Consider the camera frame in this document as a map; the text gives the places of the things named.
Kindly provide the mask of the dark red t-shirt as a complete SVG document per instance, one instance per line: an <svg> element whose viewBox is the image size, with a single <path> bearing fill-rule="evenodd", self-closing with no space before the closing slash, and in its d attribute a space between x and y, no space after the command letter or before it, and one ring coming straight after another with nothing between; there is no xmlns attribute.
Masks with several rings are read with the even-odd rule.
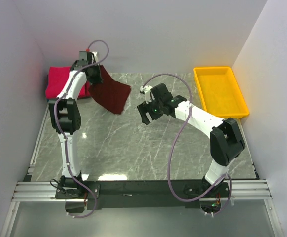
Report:
<svg viewBox="0 0 287 237"><path fill-rule="evenodd" d="M103 65L100 66L100 72L103 82L91 85L88 91L99 105L113 114L120 115L130 95L131 87L115 81Z"/></svg>

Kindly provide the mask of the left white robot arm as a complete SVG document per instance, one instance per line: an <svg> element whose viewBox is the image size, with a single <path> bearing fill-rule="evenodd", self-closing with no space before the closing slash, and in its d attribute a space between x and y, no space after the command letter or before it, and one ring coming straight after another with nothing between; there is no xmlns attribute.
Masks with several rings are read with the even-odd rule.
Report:
<svg viewBox="0 0 287 237"><path fill-rule="evenodd" d="M83 184L80 162L78 161L77 138L81 127L81 115L77 105L80 91L87 82L102 83L97 53L81 51L79 59L69 69L63 89L49 100L52 127L58 134L62 152L62 176L57 191L79 198L90 189Z"/></svg>

